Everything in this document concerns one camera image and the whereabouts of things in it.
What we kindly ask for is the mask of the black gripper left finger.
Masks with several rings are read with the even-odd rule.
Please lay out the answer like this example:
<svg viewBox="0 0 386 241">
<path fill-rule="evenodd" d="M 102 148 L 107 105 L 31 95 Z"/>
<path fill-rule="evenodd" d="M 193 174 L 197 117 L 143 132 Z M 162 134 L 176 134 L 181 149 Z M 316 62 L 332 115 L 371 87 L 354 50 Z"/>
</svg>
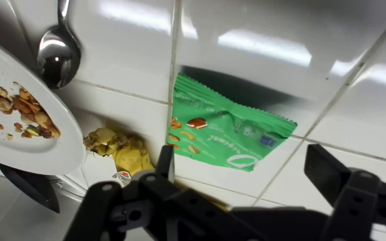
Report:
<svg viewBox="0 0 386 241">
<path fill-rule="evenodd" d="M 170 173 L 170 166 L 173 164 L 173 157 L 174 157 L 174 150 L 172 145 L 165 145 L 161 149 L 160 157 L 158 157 L 158 162 L 157 162 L 157 168 L 156 172 L 168 178 L 169 173 Z"/>
</svg>

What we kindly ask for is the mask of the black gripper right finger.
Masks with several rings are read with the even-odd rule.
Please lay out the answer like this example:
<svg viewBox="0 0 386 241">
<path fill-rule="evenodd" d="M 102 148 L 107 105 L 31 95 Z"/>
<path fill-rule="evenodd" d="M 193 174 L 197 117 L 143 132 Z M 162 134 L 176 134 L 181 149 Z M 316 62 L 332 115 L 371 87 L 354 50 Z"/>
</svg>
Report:
<svg viewBox="0 0 386 241">
<path fill-rule="evenodd" d="M 350 178 L 350 169 L 320 145 L 307 148 L 303 172 L 331 207 Z"/>
</svg>

